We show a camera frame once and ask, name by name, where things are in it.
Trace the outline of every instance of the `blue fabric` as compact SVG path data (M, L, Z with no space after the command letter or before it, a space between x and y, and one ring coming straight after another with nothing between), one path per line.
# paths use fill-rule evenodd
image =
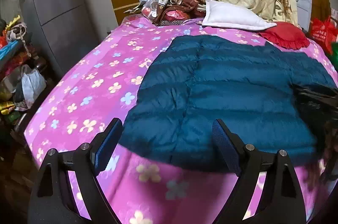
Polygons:
M149 159L218 171L225 164L212 123L220 118L245 144L284 149L294 165L304 164L316 138L293 106L292 83L335 87L304 53L216 36L177 37L149 67L119 143Z

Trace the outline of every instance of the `floral bedsheet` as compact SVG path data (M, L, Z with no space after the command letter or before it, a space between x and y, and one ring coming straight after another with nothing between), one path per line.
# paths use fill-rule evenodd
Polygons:
M202 27L197 20L166 27L156 27L146 18L122 24L64 76L27 126L24 134L37 164L50 148L73 150L90 142L114 117L124 121L157 55L166 51L175 37L199 34L217 35L243 45L262 46L266 42L252 32ZM336 70L315 42L297 52L319 61L338 83ZM303 182L305 170L299 167L296 172L309 214L315 191L309 192ZM70 180L81 215L89 217L72 172ZM120 145L98 176L123 224L212 223L236 180L233 173L201 173L153 162ZM254 214L264 180L265 173L261 173L245 218Z

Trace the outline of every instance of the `clutter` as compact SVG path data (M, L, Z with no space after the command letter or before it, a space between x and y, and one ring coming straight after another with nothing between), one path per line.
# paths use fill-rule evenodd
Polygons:
M34 101L40 93L46 88L47 84L43 76L37 69L33 69L30 73L24 73L21 79L22 93L27 109L30 109Z
M312 29L310 31L311 38L319 44L325 53L332 55L332 42L336 42L338 30L330 22L331 17L329 16L325 22L315 18L313 20Z
M258 34L286 49L300 49L310 45L310 41L298 27L287 22L276 22L276 24L277 26L266 29Z
M157 4L160 0L148 0L143 8L142 8L142 14L147 17L150 21L154 20L157 16L156 10L157 10Z

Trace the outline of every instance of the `floral quilt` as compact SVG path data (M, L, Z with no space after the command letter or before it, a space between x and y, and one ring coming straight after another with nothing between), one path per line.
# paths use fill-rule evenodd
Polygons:
M266 42L253 32L202 27L196 20L166 27L156 27L146 18L123 23L64 76L27 126L24 134L37 164L50 148L74 150L90 142L114 117L124 121L157 55L177 36L200 34L243 45L263 46ZM319 61L338 83L336 70L315 42L298 52ZM309 192L304 183L305 170L296 168L296 172L309 214L315 191ZM123 224L212 223L236 179L233 173L201 173L157 163L120 145L98 176ZM245 218L256 210L264 179L265 173L261 173ZM74 173L70 180L80 214L89 217Z

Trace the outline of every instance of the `red ruffled pillow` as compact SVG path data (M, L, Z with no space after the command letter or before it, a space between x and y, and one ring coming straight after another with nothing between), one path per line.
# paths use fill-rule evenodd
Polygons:
M310 41L298 27L287 22L275 23L277 26L266 29L258 34L270 42L286 49L300 49L310 45Z

